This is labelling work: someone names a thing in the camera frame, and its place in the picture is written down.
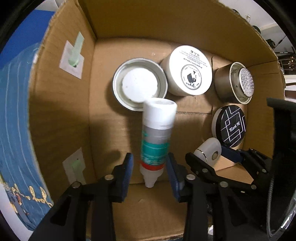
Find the blue striped bed sheet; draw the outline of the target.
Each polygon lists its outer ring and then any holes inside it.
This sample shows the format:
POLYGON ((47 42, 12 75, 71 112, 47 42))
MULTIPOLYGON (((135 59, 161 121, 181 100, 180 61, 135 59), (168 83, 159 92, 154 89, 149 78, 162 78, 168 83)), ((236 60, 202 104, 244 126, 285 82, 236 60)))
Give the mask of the blue striped bed sheet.
POLYGON ((27 47, 1 69, 1 184, 30 231, 53 206, 29 131, 29 78, 39 45, 27 47))

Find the perforated steel strainer cup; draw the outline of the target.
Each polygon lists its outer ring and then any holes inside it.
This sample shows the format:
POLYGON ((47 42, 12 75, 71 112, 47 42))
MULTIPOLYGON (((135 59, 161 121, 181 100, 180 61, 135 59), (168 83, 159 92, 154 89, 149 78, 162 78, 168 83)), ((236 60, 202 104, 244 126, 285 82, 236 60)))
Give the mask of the perforated steel strainer cup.
POLYGON ((214 76, 215 89, 223 102, 247 105, 254 94, 254 80, 240 62, 218 68, 214 76))

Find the silver white jar lid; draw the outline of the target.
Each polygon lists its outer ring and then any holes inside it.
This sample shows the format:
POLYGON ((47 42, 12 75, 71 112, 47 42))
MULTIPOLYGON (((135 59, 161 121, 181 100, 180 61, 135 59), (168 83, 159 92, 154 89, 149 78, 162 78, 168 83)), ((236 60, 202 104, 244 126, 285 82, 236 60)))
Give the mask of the silver white jar lid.
POLYGON ((161 66, 146 58, 122 63, 114 73, 112 91, 117 101, 131 111, 142 111, 144 101, 165 98, 168 81, 161 66))

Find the open cardboard box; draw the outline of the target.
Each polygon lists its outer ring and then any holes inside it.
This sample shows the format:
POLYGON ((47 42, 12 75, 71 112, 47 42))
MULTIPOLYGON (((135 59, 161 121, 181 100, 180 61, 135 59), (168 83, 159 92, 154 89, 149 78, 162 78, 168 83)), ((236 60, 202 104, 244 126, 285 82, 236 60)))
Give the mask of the open cardboard box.
POLYGON ((285 80, 266 41, 218 1, 65 1, 51 19, 29 87, 31 139, 53 201, 70 183, 94 183, 127 153, 128 194, 113 205, 117 240, 166 240, 183 234, 186 205, 173 197, 142 126, 174 121, 169 150, 180 164, 212 134, 223 106, 215 72, 239 62, 254 81, 242 105, 240 147, 273 154, 273 110, 285 80))

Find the black round ME compact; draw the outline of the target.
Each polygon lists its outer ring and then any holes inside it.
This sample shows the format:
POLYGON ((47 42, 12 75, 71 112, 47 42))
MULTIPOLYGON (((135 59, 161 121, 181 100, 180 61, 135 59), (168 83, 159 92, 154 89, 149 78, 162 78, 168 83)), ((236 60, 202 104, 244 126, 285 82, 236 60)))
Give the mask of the black round ME compact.
POLYGON ((236 148, 241 144, 246 133, 246 118, 237 105, 219 108, 212 119, 212 136, 227 147, 236 148))

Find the blue foam cushion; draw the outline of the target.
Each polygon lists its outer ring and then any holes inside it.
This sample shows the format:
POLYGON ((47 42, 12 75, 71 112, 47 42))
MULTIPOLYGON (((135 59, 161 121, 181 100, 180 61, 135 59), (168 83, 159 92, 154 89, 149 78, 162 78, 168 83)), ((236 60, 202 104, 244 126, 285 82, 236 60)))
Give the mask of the blue foam cushion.
POLYGON ((41 42, 54 11, 33 10, 18 26, 1 52, 1 68, 25 48, 41 42))

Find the white teal spray bottle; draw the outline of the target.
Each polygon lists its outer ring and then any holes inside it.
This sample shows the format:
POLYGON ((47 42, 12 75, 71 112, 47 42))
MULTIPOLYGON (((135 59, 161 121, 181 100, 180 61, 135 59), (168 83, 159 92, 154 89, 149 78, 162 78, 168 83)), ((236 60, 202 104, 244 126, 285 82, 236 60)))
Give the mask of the white teal spray bottle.
POLYGON ((140 173, 147 188, 163 174, 176 112, 177 104, 169 99, 153 97, 144 102, 140 173))

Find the white round jar panda label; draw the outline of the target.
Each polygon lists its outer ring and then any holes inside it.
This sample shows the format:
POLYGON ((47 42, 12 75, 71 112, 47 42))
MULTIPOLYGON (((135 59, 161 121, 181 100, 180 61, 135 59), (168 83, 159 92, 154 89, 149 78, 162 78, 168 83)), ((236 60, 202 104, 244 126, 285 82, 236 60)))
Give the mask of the white round jar panda label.
POLYGON ((197 48, 181 45, 162 62, 168 81, 168 91, 175 96, 204 94, 212 83, 212 67, 197 48))

